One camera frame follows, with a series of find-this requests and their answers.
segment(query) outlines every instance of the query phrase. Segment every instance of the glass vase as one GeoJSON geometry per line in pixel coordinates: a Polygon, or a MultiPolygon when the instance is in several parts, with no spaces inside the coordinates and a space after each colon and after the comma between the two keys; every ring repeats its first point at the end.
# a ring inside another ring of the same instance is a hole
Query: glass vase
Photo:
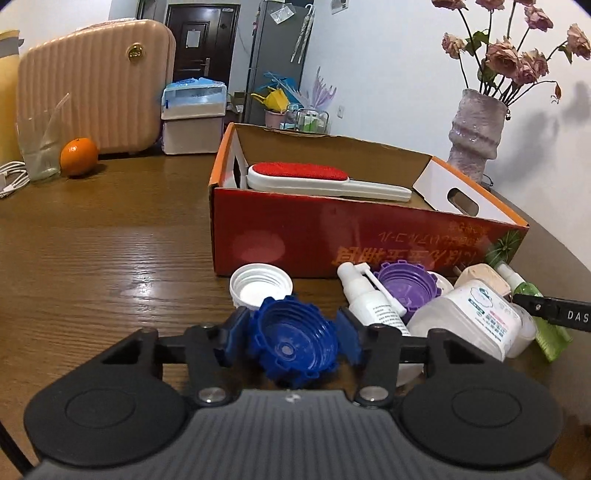
{"type": "Polygon", "coordinates": [[[496,158],[507,112],[507,106],[496,98],[464,90],[449,132],[448,163],[480,183],[486,161],[496,158]]]}

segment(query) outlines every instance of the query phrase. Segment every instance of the door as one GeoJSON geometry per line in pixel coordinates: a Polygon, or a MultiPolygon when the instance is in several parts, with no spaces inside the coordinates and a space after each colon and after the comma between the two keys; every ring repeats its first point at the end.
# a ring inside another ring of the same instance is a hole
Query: door
{"type": "Polygon", "coordinates": [[[173,81],[206,77],[228,85],[240,5],[170,5],[177,41],[173,81]]]}

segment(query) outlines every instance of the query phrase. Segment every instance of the spray bottle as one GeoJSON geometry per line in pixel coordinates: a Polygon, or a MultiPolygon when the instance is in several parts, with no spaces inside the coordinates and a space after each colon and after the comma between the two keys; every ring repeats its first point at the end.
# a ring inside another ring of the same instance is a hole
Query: spray bottle
{"type": "MultiPolygon", "coordinates": [[[[406,309],[375,278],[367,263],[344,263],[337,270],[337,275],[349,301],[349,310],[363,325],[383,323],[397,328],[404,336],[411,336],[401,318],[406,314],[406,309]]],[[[396,385],[410,382],[422,371],[421,364],[400,364],[396,385]]]]}
{"type": "MultiPolygon", "coordinates": [[[[536,297],[543,297],[540,291],[533,283],[526,282],[515,270],[504,262],[500,262],[495,267],[496,272],[505,279],[511,287],[511,293],[533,295],[536,297]]],[[[553,362],[558,358],[560,352],[564,350],[573,338],[570,336],[568,330],[561,326],[550,325],[545,320],[534,317],[538,333],[536,334],[536,341],[548,359],[548,362],[553,362]]]]}

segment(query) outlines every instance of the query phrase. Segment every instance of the bottle label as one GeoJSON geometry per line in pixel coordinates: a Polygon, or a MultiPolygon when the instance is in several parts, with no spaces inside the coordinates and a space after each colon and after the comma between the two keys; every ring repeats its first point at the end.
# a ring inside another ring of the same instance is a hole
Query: bottle label
{"type": "Polygon", "coordinates": [[[410,333],[402,321],[402,318],[400,318],[400,315],[394,311],[392,306],[387,303],[385,299],[384,301],[367,299],[364,307],[371,314],[370,317],[372,317],[372,320],[370,321],[368,321],[368,318],[365,315],[359,319],[365,326],[369,326],[372,323],[383,323],[384,325],[397,328],[404,336],[410,336],[410,333]]]}
{"type": "Polygon", "coordinates": [[[521,318],[505,300],[480,280],[471,280],[446,295],[493,342],[503,355],[521,329],[521,318]]]}

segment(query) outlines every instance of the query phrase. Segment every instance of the wooden table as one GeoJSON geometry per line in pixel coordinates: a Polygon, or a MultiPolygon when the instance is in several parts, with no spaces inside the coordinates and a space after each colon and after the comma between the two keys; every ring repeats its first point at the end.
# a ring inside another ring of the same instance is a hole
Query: wooden table
{"type": "MultiPolygon", "coordinates": [[[[216,278],[211,262],[212,162],[213,156],[105,161],[86,179],[31,185],[0,200],[0,419],[29,458],[22,414],[37,391],[140,327],[178,335],[196,323],[222,322],[233,310],[228,279],[216,278]]],[[[515,265],[548,294],[591,300],[589,290],[568,287],[569,271],[540,266],[548,261],[540,248],[556,247],[544,232],[532,227],[515,265]],[[537,262],[537,254],[545,257],[537,262]]],[[[591,286],[591,274],[564,247],[561,255],[591,286]]],[[[294,283],[327,316],[345,304],[337,280],[294,283]]],[[[535,347],[515,363],[566,408],[551,463],[572,480],[591,478],[579,422],[591,421],[591,374],[579,363],[588,361],[589,346],[591,336],[581,334],[552,366],[535,347]]],[[[180,388],[186,370],[167,367],[165,379],[180,388]]],[[[329,386],[350,392],[351,372],[344,369],[329,386]]],[[[0,478],[18,477],[0,455],[0,478]]]]}

